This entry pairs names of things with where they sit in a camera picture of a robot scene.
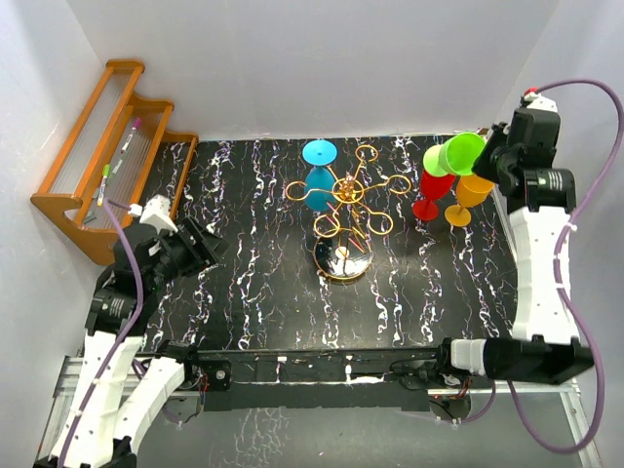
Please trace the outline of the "yellow wine glass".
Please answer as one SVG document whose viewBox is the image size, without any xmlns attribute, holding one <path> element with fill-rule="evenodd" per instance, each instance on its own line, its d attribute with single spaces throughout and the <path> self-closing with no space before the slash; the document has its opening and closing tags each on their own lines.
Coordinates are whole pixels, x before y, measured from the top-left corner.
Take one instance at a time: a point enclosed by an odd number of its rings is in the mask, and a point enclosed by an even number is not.
<svg viewBox="0 0 624 468">
<path fill-rule="evenodd" d="M 483 203 L 494 183 L 478 175 L 463 175 L 456 186 L 455 205 L 445 210 L 445 218 L 451 226 L 467 226 L 472 219 L 471 208 Z"/>
</svg>

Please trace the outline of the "green wine glass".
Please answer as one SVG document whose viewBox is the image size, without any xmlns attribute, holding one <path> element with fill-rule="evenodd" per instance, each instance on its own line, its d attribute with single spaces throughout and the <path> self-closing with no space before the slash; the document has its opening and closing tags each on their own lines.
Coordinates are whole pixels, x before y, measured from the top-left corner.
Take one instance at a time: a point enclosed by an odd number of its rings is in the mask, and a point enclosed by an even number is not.
<svg viewBox="0 0 624 468">
<path fill-rule="evenodd" d="M 474 133 L 458 134 L 425 151 L 424 170 L 433 177 L 469 176 L 485 146 L 486 140 L 482 136 Z"/>
</svg>

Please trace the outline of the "red wine glass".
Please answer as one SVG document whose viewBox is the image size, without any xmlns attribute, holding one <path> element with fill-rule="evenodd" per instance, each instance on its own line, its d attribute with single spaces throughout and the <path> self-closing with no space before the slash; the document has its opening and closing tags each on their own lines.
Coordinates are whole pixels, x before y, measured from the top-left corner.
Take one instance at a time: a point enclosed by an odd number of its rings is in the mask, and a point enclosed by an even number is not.
<svg viewBox="0 0 624 468">
<path fill-rule="evenodd" d="M 436 201 L 450 191 L 454 181 L 454 175 L 433 176 L 424 170 L 420 181 L 420 192 L 423 198 L 412 204 L 413 215 L 422 221 L 435 219 L 439 214 Z"/>
</svg>

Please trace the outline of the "blue wine glass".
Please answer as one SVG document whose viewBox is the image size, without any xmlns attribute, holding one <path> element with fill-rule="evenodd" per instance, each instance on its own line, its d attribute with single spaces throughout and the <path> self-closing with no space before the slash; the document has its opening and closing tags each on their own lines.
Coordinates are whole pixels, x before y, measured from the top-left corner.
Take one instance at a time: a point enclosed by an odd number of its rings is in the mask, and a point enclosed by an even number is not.
<svg viewBox="0 0 624 468">
<path fill-rule="evenodd" d="M 334 199 L 332 188 L 335 178 L 328 169 L 337 156 L 337 148 L 325 139 L 312 140 L 302 150 L 304 161 L 312 166 L 304 180 L 304 203 L 314 212 L 324 212 Z"/>
</svg>

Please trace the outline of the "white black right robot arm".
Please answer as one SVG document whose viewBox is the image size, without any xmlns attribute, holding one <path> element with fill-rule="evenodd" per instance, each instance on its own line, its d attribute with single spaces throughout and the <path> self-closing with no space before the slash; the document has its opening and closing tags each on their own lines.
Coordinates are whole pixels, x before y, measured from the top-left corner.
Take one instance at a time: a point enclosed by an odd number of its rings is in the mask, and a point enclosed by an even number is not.
<svg viewBox="0 0 624 468">
<path fill-rule="evenodd" d="M 517 309 L 509 338 L 446 338 L 434 365 L 448 387 L 468 375 L 557 385 L 594 364 L 571 308 L 565 229 L 576 207 L 571 171 L 553 161 L 561 118 L 553 107 L 520 106 L 491 128 L 474 175 L 496 184 L 507 202 L 517 265 Z"/>
</svg>

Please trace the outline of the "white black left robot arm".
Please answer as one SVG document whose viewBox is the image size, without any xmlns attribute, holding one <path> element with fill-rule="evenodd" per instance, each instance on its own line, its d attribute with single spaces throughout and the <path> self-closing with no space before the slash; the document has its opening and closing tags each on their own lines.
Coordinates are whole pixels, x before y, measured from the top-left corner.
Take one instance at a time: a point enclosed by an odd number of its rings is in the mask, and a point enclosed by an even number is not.
<svg viewBox="0 0 624 468">
<path fill-rule="evenodd" d="M 188 216 L 157 228 L 118 230 L 113 262 L 97 279 L 85 325 L 84 356 L 69 413 L 37 467 L 135 467 L 157 414 L 179 387 L 201 377 L 193 345 L 164 343 L 128 399 L 122 397 L 147 325 L 165 286 L 224 257 L 227 242 Z"/>
</svg>

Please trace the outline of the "wooden tiered shelf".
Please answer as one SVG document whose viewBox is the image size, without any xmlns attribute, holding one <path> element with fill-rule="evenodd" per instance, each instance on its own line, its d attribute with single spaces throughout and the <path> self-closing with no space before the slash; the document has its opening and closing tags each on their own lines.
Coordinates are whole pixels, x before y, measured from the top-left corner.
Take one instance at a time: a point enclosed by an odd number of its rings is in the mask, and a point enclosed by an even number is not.
<svg viewBox="0 0 624 468">
<path fill-rule="evenodd" d="M 140 204 L 147 197 L 147 181 L 160 147 L 172 143 L 181 149 L 181 167 L 175 171 L 171 196 L 175 212 L 199 138 L 194 133 L 169 130 L 175 106 L 167 99 L 141 96 L 137 82 L 144 64 L 136 59 L 109 60 L 83 110 L 48 170 L 31 203 L 93 263 L 108 265 L 117 239 L 103 206 L 97 206 L 102 169 L 110 165 L 104 198 Z M 128 150 L 120 149 L 135 118 L 141 119 Z M 84 225 L 88 211 L 97 219 Z"/>
</svg>

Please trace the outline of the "green capped marker pen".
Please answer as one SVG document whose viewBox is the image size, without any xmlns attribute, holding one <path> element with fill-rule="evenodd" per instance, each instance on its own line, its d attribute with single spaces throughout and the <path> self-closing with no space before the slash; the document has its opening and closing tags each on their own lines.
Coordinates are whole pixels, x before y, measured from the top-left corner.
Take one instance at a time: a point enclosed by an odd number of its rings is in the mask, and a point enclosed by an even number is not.
<svg viewBox="0 0 624 468">
<path fill-rule="evenodd" d="M 97 206 L 98 207 L 101 207 L 103 204 L 104 193 L 105 193 L 105 188 L 106 188 L 106 184 L 108 181 L 109 171 L 110 171 L 110 165 L 106 164 L 102 169 L 101 181 L 100 181 L 99 188 L 97 191 Z"/>
</svg>

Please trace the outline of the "purple capped marker pen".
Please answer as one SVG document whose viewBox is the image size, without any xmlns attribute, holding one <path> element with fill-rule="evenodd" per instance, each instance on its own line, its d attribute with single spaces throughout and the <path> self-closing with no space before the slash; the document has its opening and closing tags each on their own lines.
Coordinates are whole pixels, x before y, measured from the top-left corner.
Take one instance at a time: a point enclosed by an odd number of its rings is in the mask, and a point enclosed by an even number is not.
<svg viewBox="0 0 624 468">
<path fill-rule="evenodd" d="M 137 132 L 137 129 L 140 127 L 140 125 L 141 125 L 141 119 L 140 118 L 135 118 L 134 122 L 132 123 L 130 132 L 128 133 L 128 136 L 127 136 L 126 140 L 124 141 L 124 143 L 123 143 L 123 145 L 122 145 L 122 147 L 120 149 L 120 153 L 121 154 L 124 154 L 128 150 L 128 147 L 130 146 L 131 141 L 132 141 L 135 133 Z"/>
</svg>

